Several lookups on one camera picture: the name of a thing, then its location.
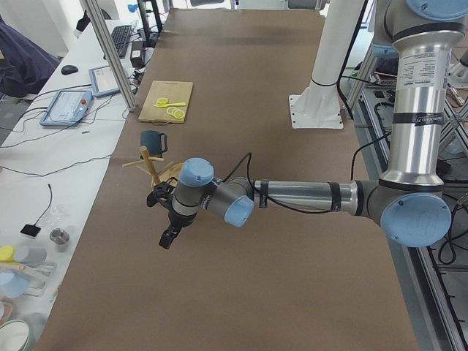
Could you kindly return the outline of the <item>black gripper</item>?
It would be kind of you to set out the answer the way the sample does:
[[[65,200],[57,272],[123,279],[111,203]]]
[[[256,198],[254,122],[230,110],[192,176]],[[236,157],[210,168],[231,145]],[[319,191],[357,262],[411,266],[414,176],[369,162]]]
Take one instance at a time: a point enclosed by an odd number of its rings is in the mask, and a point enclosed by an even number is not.
[[[146,198],[146,205],[148,207],[160,204],[163,208],[168,210],[168,219],[170,220],[170,224],[159,240],[159,245],[164,249],[169,249],[180,231],[184,227],[188,227],[193,223],[197,216],[197,212],[192,214],[183,214],[174,209],[172,200],[175,199],[173,192],[176,187],[172,185],[172,182],[175,180],[176,178],[170,177],[166,181],[154,186],[152,192],[150,192]]]

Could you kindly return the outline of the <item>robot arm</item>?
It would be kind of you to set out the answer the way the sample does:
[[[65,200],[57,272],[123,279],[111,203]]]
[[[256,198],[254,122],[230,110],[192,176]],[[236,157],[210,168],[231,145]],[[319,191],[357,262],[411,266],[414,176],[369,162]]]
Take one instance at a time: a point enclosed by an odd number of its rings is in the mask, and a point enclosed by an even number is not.
[[[221,180],[202,158],[185,161],[177,178],[154,187],[147,205],[168,212],[160,245],[169,248],[200,209],[243,226],[254,208],[269,203],[305,214],[345,211],[376,222],[408,247],[429,246],[450,229],[436,172],[452,48],[466,28],[465,1],[378,1],[373,46],[399,55],[388,166],[376,181]]]

